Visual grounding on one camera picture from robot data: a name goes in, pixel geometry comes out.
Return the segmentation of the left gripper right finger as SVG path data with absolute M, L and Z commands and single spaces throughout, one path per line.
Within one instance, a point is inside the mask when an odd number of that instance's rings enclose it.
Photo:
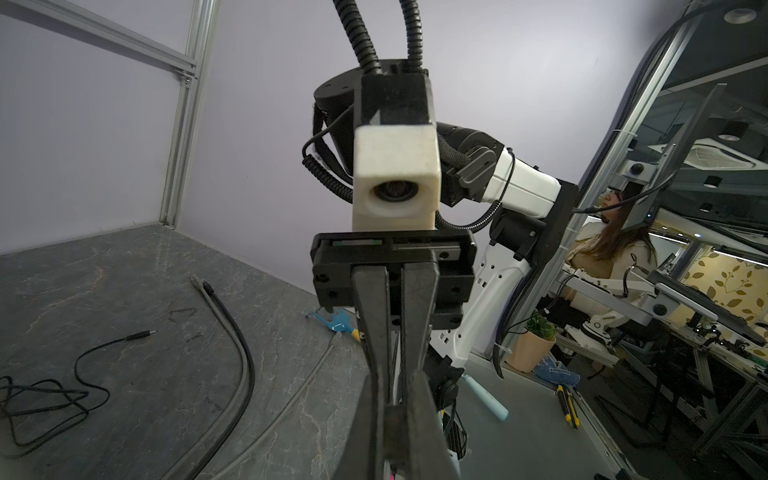
M 407 479 L 458 479 L 425 373 L 409 375 L 404 395 L 407 424 Z

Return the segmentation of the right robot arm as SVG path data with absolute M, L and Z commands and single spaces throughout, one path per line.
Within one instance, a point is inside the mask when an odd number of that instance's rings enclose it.
M 485 228 L 528 280 L 551 256 L 576 187 L 543 174 L 489 135 L 435 119 L 423 65 L 419 6 L 401 3 L 407 55 L 381 59 L 358 5 L 335 9 L 358 65 L 319 86 L 304 167 L 353 207 L 362 231 L 456 231 L 442 206 L 471 200 L 486 212 L 466 225 Z

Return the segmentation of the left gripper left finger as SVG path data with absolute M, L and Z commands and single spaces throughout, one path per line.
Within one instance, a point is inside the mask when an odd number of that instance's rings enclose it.
M 381 372 L 370 373 L 363 383 L 346 445 L 334 479 L 387 478 L 384 442 L 386 394 Z

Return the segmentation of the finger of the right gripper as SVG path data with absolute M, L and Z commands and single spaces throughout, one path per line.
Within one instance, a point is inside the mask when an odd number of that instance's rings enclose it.
M 436 262 L 408 263 L 402 269 L 401 340 L 403 396 L 415 388 L 412 378 L 423 372 L 439 280 Z
M 378 408 L 391 399 L 390 291 L 387 269 L 384 266 L 354 267 L 352 286 L 369 367 L 358 407 Z

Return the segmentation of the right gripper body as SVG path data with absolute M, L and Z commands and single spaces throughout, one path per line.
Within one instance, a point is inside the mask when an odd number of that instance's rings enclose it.
M 477 246 L 462 230 L 321 233 L 314 237 L 310 256 L 313 283 L 321 307 L 354 305 L 352 270 L 361 266 L 387 269 L 391 311 L 399 316 L 402 268 L 407 263 L 434 261 L 438 268 L 434 329 L 456 329 L 463 320 L 475 279 Z

